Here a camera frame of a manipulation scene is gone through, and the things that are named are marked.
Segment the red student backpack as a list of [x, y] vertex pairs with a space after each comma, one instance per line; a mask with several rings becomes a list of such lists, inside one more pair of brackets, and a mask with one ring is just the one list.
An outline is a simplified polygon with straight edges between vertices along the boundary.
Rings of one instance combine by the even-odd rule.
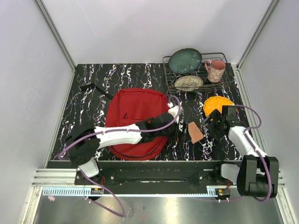
[[167, 104], [171, 103], [165, 94], [152, 89], [121, 89], [112, 96], [95, 84], [81, 86], [83, 91], [88, 88], [95, 88], [110, 100], [105, 127], [123, 126], [126, 120], [155, 118], [168, 112]]

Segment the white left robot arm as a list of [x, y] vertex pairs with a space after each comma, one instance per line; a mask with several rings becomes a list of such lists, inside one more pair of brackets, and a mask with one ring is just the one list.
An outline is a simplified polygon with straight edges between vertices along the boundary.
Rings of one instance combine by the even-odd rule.
[[167, 141], [181, 133], [186, 133], [186, 124], [179, 122], [178, 112], [171, 111], [146, 120], [126, 120], [123, 126], [82, 128], [67, 139], [59, 158], [67, 154], [71, 165], [95, 185], [101, 179], [94, 158], [98, 149], [108, 147], [121, 159], [146, 161], [160, 154]]

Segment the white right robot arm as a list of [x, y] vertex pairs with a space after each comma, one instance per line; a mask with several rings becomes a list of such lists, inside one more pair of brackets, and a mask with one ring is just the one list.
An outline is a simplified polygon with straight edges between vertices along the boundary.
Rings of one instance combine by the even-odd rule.
[[212, 179], [218, 185], [229, 180], [236, 184], [239, 195], [265, 202], [277, 195], [279, 161], [263, 152], [253, 140], [250, 127], [238, 119], [237, 108], [237, 105], [224, 105], [221, 111], [213, 109], [201, 123], [213, 138], [226, 135], [242, 157], [240, 166], [222, 163], [212, 173]]

